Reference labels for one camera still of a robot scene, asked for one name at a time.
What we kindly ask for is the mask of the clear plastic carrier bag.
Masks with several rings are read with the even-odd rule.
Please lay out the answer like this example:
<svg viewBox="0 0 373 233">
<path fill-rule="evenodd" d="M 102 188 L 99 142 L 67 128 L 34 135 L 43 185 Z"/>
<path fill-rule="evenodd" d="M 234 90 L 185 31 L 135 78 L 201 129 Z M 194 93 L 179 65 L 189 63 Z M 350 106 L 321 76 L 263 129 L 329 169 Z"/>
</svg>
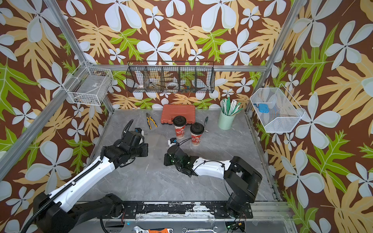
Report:
<svg viewBox="0 0 373 233">
<path fill-rule="evenodd" d="M 167 167 L 164 166 L 164 155 L 167 152 L 169 137 L 157 131 L 146 131 L 145 142 L 149 144 L 149 155 L 146 160 L 145 176 L 159 186 L 169 186 Z"/>
</svg>

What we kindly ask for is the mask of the red cup black lid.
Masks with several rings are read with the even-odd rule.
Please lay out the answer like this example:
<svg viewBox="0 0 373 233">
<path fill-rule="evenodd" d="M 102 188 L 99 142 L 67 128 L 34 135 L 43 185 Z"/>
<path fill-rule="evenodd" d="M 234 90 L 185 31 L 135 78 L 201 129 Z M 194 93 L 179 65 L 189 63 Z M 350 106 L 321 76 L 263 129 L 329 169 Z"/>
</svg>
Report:
<svg viewBox="0 0 373 233">
<path fill-rule="evenodd" d="M 191 125 L 190 132 L 191 132 L 192 145 L 198 146 L 200 144 L 201 136 L 204 131 L 205 131 L 205 127 L 203 126 L 203 124 L 199 122 L 195 122 L 194 124 Z"/>
<path fill-rule="evenodd" d="M 174 128 L 175 128 L 176 137 L 178 139 L 184 138 L 184 135 L 185 135 L 185 126 L 187 124 L 186 121 L 187 120 L 186 120 L 186 118 L 184 116 L 176 116 L 173 119 L 173 125 L 174 125 Z"/>
</svg>

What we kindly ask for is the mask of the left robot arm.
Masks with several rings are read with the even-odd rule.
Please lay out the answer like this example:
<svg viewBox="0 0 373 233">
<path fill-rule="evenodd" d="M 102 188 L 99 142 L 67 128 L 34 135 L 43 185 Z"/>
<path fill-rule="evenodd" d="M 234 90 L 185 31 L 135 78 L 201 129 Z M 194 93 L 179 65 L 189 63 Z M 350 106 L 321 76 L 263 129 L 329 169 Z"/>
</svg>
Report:
<svg viewBox="0 0 373 233">
<path fill-rule="evenodd" d="M 123 201 L 114 194 L 78 204 L 80 198 L 99 180 L 130 165 L 137 157 L 148 155 L 148 144 L 141 128 L 130 130 L 133 121 L 124 127 L 121 138 L 102 147 L 101 154 L 85 170 L 50 194 L 39 194 L 34 200 L 34 214 L 25 223 L 25 233 L 35 224 L 44 233 L 68 233 L 76 225 L 102 216 L 120 216 Z"/>
</svg>

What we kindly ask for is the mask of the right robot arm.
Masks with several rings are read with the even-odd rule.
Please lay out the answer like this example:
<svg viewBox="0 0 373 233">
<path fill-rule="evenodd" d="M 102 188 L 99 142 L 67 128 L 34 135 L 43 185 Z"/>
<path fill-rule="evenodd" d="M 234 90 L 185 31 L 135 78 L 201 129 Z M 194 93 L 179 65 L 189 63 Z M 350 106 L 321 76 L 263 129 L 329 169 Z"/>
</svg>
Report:
<svg viewBox="0 0 373 233">
<path fill-rule="evenodd" d="M 189 156 L 180 148 L 179 143 L 169 147 L 164 157 L 164 165 L 174 165 L 176 169 L 191 176 L 209 176 L 224 180 L 232 189 L 226 204 L 230 216 L 248 216 L 250 204 L 254 203 L 262 181 L 262 175 L 240 157 L 231 160 L 207 160 Z"/>
</svg>

